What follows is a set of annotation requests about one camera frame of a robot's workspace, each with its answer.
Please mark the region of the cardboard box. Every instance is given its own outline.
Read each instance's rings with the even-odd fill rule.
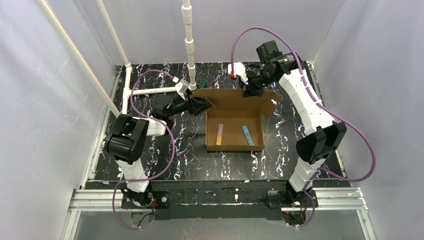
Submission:
[[[274,91],[262,96],[243,97],[242,89],[201,88],[193,97],[207,97],[212,107],[206,111],[207,151],[262,151],[264,129],[262,115],[269,118],[281,102]],[[222,143],[217,145],[218,125],[223,124]],[[246,125],[254,145],[249,145],[242,126]]]

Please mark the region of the marble tabletop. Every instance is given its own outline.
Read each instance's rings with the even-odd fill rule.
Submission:
[[[227,74],[228,63],[196,63],[196,81],[207,81],[210,88],[237,88],[237,82]],[[141,64],[133,66],[131,87],[138,76],[148,69],[158,69],[178,78],[188,78],[185,63],[174,64]],[[122,71],[117,85],[114,102],[122,106],[122,89],[125,71]],[[162,74],[148,74],[141,80],[138,89],[172,87],[174,83]],[[304,126],[293,102],[287,93],[277,84],[266,87],[282,98],[276,106],[276,111],[269,117],[262,117],[264,145],[262,152],[206,152],[205,147],[205,113],[197,117],[183,112],[174,117],[172,134],[175,138],[176,153],[171,168],[158,180],[288,180],[294,172],[298,154],[296,142],[305,136]],[[173,98],[176,93],[167,93]],[[137,109],[149,114],[155,101],[155,95],[140,95],[134,97]],[[129,110],[131,116],[137,114]],[[105,139],[115,120],[111,115],[106,128]],[[146,163],[148,176],[159,173],[170,160],[171,138],[169,136],[148,137],[145,141],[141,159]],[[332,154],[323,165],[341,175],[341,167],[335,154]],[[329,178],[326,173],[319,178]],[[123,178],[116,162],[107,152],[100,152],[95,181],[119,181]]]

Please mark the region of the blue object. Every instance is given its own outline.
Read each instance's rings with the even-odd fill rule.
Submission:
[[[244,125],[241,127],[243,129],[244,136],[246,136],[247,142],[250,146],[254,146],[254,142],[251,136],[251,133],[249,132],[248,126]]]

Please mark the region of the cardboard box flap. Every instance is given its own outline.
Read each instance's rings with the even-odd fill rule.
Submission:
[[[280,96],[274,91],[263,91],[262,96],[243,97],[242,89],[201,88],[193,93],[193,97],[207,97],[213,104],[211,110],[247,110],[261,112],[267,118],[271,116],[276,104],[281,102]]]

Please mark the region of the black marble table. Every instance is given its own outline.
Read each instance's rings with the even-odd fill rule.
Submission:
[[[237,82],[227,74],[228,63],[197,63],[196,81],[207,81],[210,88],[237,88]],[[175,64],[141,64],[133,66],[131,87],[139,74],[148,69],[158,69],[178,78],[188,78],[187,65]],[[125,71],[122,71],[116,89],[114,102],[122,107],[122,89]],[[148,74],[142,79],[138,89],[172,87],[174,83],[167,76],[156,73]],[[288,180],[294,172],[298,154],[296,142],[305,136],[304,126],[293,102],[287,93],[277,84],[269,85],[282,98],[277,110],[270,118],[262,117],[265,148],[262,152],[206,152],[205,147],[205,113],[193,117],[186,112],[174,117],[172,134],[175,138],[176,153],[171,168],[158,180]],[[173,97],[176,93],[166,93]],[[135,96],[135,105],[139,111],[149,114],[157,94]],[[137,114],[131,109],[131,116]],[[106,136],[115,117],[111,115],[106,129]],[[148,137],[145,141],[142,161],[146,162],[146,174],[159,173],[170,160],[171,141],[169,136]],[[335,154],[326,160],[325,168],[341,175],[339,161]],[[95,181],[119,181],[123,178],[116,162],[105,151],[100,152],[95,170]],[[329,178],[324,173],[319,178]]]

